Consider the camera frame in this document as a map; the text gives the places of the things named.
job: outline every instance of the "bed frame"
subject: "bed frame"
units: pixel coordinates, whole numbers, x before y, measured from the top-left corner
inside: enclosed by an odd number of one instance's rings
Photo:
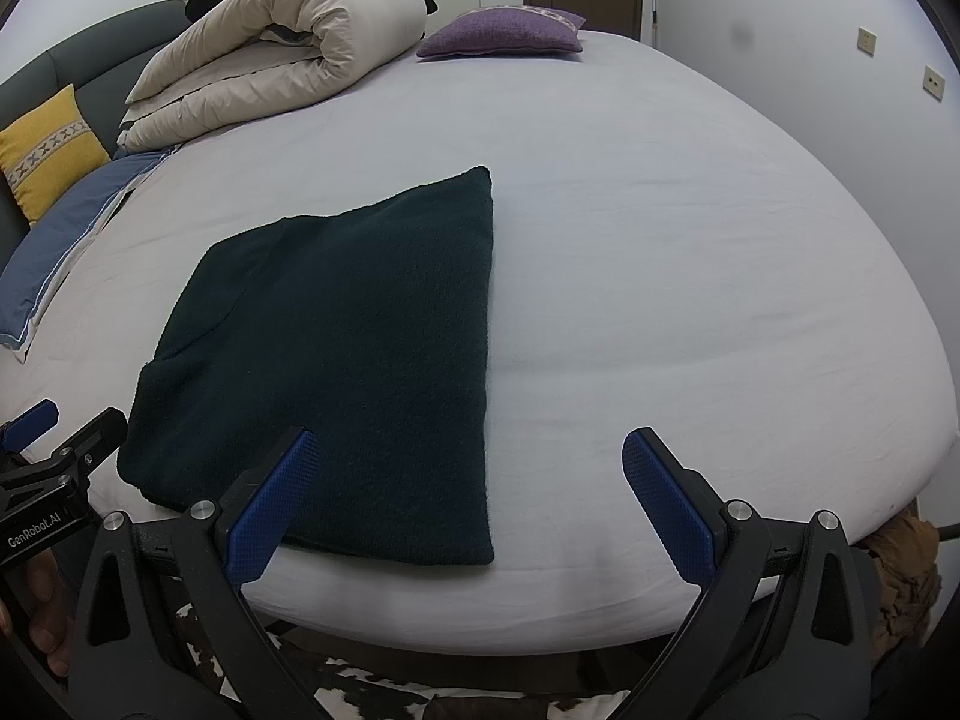
[[[166,0],[95,23],[56,44],[0,84],[0,129],[72,83],[80,113],[113,156],[133,84],[150,58],[188,26],[184,1]],[[0,173],[0,271],[29,229]]]

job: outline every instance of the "blue gripper pad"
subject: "blue gripper pad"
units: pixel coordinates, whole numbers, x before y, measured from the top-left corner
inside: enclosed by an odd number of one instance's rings
[[[56,426],[59,412],[52,400],[41,400],[28,412],[19,415],[3,430],[4,452],[22,452],[49,429]]]
[[[301,431],[230,529],[224,574],[234,587],[263,574],[319,469],[317,438]]]
[[[674,473],[685,473],[674,464]],[[713,534],[640,430],[623,442],[623,474],[680,576],[705,589],[716,573]]]

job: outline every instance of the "wall socket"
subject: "wall socket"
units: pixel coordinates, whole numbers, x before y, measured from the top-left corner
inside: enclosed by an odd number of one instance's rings
[[[877,50],[877,35],[865,30],[861,26],[860,31],[856,34],[856,47],[858,47],[861,52],[873,56]]]
[[[944,99],[944,76],[941,76],[929,65],[923,69],[923,88],[942,103]]]

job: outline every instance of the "fitted sheet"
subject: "fitted sheet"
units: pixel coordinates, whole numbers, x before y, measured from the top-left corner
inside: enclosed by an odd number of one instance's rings
[[[493,179],[485,427],[489,567],[281,547],[244,588],[334,635],[461,654],[615,645],[696,596],[623,478],[651,425],[724,498],[767,517],[891,517],[957,417],[937,330],[899,259],[805,149],[694,71],[582,32],[571,58],[411,55],[311,108],[188,143],[80,258],[26,365],[0,355],[0,419],[43,397],[49,452],[142,365],[203,252],[285,215],[337,214],[475,165]],[[264,354],[283,343],[265,324]],[[93,475],[99,512],[169,512]]]

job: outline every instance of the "dark green cloth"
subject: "dark green cloth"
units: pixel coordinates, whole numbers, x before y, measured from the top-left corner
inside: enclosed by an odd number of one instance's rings
[[[286,541],[486,565],[492,254],[486,167],[213,245],[141,371],[121,478],[184,509],[304,425],[322,469]]]

